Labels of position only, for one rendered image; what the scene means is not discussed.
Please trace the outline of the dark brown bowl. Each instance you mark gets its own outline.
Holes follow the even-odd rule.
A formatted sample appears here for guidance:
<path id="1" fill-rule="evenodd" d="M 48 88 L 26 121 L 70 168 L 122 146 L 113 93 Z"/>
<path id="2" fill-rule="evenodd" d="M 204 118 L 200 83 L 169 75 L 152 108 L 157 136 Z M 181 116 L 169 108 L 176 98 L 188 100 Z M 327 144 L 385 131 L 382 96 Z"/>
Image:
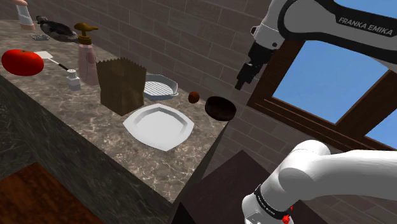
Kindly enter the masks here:
<path id="1" fill-rule="evenodd" d="M 205 112 L 215 120 L 227 122 L 234 118 L 237 108 L 226 98 L 211 96 L 205 102 Z"/>

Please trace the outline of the wooden framed window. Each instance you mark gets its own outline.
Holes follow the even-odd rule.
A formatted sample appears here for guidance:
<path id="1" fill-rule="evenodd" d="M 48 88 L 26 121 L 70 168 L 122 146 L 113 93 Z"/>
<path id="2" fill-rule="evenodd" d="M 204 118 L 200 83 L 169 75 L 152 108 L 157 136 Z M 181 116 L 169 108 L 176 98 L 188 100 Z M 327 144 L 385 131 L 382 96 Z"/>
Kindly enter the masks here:
<path id="1" fill-rule="evenodd" d="M 397 0 L 335 2 L 397 19 Z M 315 40 L 286 40 L 262 68 L 253 109 L 341 150 L 397 150 L 397 72 Z"/>

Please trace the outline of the grey ridged baking dish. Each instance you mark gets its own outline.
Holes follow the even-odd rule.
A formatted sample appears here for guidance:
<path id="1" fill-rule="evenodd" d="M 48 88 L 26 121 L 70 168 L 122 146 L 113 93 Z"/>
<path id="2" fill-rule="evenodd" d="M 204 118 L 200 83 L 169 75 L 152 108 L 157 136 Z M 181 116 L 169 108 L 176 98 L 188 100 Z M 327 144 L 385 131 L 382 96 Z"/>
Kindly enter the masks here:
<path id="1" fill-rule="evenodd" d="M 144 86 L 144 96 L 151 101 L 172 99 L 178 94 L 178 84 L 161 75 L 147 74 Z"/>

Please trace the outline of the white square plate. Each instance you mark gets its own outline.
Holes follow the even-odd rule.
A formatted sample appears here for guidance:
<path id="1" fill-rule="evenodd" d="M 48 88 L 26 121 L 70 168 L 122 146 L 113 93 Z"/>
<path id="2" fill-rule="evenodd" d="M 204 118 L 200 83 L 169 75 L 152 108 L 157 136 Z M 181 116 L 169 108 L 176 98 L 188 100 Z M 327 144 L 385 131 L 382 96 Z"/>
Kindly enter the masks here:
<path id="1" fill-rule="evenodd" d="M 194 122 L 182 112 L 157 103 L 136 110 L 123 125 L 139 142 L 169 151 L 188 139 Z"/>

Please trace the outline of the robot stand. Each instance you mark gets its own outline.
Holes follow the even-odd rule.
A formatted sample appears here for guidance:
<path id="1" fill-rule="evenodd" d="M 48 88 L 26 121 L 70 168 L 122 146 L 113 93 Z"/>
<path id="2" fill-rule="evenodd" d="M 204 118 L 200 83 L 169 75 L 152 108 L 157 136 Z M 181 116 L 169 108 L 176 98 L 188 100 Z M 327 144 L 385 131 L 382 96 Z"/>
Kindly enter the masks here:
<path id="1" fill-rule="evenodd" d="M 269 176 L 240 151 L 185 194 L 171 224 L 245 224 L 242 200 Z"/>

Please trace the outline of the brown paper bag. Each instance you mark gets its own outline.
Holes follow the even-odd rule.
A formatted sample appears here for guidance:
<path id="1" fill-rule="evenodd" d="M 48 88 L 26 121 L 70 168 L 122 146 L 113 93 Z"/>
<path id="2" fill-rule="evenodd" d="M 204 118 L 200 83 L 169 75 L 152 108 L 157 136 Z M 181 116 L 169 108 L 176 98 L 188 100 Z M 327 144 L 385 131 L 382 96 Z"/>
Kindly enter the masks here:
<path id="1" fill-rule="evenodd" d="M 97 63 L 101 104 L 124 116 L 144 105 L 146 68 L 127 58 Z"/>

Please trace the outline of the pink soap dispenser bottle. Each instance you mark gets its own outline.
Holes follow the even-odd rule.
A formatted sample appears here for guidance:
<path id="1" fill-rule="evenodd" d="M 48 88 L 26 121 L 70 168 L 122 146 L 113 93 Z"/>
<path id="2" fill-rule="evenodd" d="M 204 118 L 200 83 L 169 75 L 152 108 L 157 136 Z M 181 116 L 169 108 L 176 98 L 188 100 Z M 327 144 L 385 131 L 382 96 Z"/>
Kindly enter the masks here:
<path id="1" fill-rule="evenodd" d="M 92 38 L 88 35 L 88 32 L 95 31 L 98 28 L 86 23 L 77 23 L 74 28 L 81 31 L 81 34 L 78 35 L 78 76 L 86 85 L 97 86 L 99 85 L 99 79 L 96 56 L 92 46 Z"/>

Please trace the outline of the small white salt shaker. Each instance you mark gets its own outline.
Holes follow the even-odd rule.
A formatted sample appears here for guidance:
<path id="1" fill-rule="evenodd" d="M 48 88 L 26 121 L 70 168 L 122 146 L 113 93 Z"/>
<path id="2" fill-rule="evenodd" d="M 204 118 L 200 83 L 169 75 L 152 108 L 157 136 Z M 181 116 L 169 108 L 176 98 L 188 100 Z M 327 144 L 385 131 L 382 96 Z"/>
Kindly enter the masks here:
<path id="1" fill-rule="evenodd" d="M 67 84 L 71 91 L 81 90 L 80 78 L 77 76 L 75 69 L 67 70 Z"/>

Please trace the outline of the red tomato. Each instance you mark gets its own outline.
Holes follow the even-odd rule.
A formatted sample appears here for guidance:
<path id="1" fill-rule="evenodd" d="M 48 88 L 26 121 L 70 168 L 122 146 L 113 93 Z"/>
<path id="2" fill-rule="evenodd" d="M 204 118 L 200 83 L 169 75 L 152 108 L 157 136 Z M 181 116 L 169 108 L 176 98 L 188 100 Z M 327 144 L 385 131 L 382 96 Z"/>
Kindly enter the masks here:
<path id="1" fill-rule="evenodd" d="M 8 50 L 3 53 L 1 63 L 7 72 L 16 76 L 34 76 L 44 68 L 43 59 L 26 50 Z"/>

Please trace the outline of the grey and pink bottle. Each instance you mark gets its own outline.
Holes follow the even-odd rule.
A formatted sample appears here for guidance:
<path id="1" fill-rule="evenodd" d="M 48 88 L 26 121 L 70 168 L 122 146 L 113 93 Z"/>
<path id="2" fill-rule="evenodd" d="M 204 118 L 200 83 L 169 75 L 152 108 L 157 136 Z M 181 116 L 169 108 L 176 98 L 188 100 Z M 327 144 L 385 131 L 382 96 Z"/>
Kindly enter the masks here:
<path id="1" fill-rule="evenodd" d="M 20 27 L 24 30 L 34 31 L 36 28 L 27 8 L 28 3 L 25 0 L 12 0 L 12 2 L 17 9 Z"/>

